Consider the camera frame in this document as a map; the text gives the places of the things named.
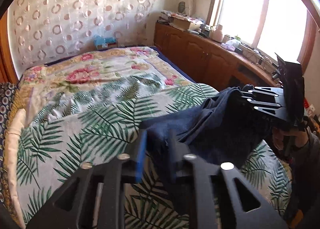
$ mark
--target window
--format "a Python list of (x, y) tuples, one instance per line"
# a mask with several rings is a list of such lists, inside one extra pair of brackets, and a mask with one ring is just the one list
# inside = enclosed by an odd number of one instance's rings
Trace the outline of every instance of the window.
[(217, 23), (223, 33), (276, 59), (297, 60), (304, 42), (307, 8), (301, 0), (223, 0)]

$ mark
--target person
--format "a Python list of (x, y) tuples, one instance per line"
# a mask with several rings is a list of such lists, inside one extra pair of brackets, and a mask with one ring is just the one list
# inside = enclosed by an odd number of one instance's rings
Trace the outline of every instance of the person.
[(313, 228), (320, 225), (320, 140), (308, 129), (289, 132), (272, 129), (272, 141), (278, 150), (284, 149), (284, 136), (295, 136), (292, 147), (292, 177), (298, 208), (304, 218), (296, 228)]

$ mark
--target wall decoration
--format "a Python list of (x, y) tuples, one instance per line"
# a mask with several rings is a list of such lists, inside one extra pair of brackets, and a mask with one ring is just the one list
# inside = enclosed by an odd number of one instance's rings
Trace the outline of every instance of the wall decoration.
[(14, 0), (8, 36), (18, 76), (27, 68), (94, 50), (93, 37), (146, 44), (155, 0)]

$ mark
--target bed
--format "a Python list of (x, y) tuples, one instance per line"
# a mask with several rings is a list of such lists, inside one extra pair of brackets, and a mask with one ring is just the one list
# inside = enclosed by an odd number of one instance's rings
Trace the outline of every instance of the bed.
[[(110, 161), (137, 138), (143, 119), (200, 105), (217, 93), (154, 47), (94, 51), (28, 69), (13, 99), (21, 110), (11, 120), (16, 130), (24, 128), (5, 144), (1, 182), (11, 194), (5, 206), (24, 228), (80, 163)], [(282, 216), (291, 172), (265, 141), (241, 172)], [(188, 215), (174, 211), (148, 155), (143, 181), (128, 185), (125, 196), (126, 228), (188, 228)]]

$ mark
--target metal screw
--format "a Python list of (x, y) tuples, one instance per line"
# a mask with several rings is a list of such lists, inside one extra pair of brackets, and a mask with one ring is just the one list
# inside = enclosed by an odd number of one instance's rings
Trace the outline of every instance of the metal screw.
[(186, 154), (183, 157), (185, 158), (185, 160), (195, 160), (197, 158), (197, 156), (194, 154)]
[(119, 160), (129, 160), (130, 159), (130, 155), (127, 153), (121, 153), (117, 156), (117, 158)]
[(90, 162), (83, 162), (83, 163), (81, 163), (80, 167), (81, 167), (82, 169), (90, 169), (90, 168), (93, 167), (93, 165), (92, 165), (92, 163), (90, 163)]
[(231, 170), (233, 169), (235, 166), (231, 163), (231, 162), (224, 162), (220, 165), (220, 167), (224, 170)]

